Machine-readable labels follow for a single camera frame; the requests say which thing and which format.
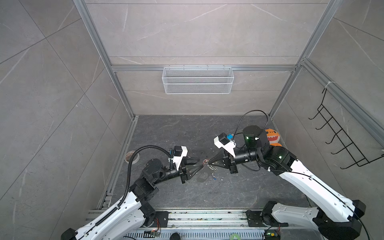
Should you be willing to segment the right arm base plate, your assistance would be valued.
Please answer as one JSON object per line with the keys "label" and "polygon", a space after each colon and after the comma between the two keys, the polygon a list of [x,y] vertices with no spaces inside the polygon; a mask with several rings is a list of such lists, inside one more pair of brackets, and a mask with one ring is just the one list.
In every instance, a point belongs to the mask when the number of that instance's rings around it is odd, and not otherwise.
{"label": "right arm base plate", "polygon": [[263,211],[246,211],[247,221],[249,227],[288,227],[288,223],[279,223],[271,214],[264,213]]}

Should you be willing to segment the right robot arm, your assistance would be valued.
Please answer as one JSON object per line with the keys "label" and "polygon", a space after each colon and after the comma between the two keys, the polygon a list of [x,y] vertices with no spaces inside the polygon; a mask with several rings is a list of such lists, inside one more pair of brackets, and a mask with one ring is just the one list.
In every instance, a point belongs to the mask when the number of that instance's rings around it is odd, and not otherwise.
{"label": "right robot arm", "polygon": [[316,177],[289,150],[270,142],[269,132],[258,126],[248,126],[242,131],[245,146],[237,148],[235,137],[222,133],[214,144],[223,151],[207,164],[238,173],[238,165],[256,162],[274,175],[286,180],[312,200],[312,208],[287,206],[269,201],[257,217],[247,211],[249,225],[261,220],[269,227],[286,227],[290,224],[318,231],[328,240],[355,240],[365,229],[361,222],[366,205],[360,200],[350,200]]}

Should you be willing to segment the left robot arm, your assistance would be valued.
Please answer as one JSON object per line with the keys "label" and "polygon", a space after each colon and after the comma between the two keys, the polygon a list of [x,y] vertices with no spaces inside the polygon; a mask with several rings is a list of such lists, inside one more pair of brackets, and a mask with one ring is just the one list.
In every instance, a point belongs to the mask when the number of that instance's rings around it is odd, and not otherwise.
{"label": "left robot arm", "polygon": [[118,202],[90,223],[74,230],[67,229],[62,240],[117,240],[129,231],[156,224],[156,211],[150,199],[159,191],[156,183],[180,177],[190,180],[204,164],[197,158],[183,157],[179,170],[168,169],[159,159],[147,162],[140,177],[129,187]]}

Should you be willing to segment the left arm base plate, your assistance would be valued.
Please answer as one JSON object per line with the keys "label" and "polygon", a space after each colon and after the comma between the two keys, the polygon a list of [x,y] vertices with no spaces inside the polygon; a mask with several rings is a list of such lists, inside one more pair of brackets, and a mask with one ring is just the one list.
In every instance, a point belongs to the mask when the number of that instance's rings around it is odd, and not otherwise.
{"label": "left arm base plate", "polygon": [[168,226],[170,212],[160,211],[156,212],[152,219],[146,219],[143,227],[147,228],[166,228]]}

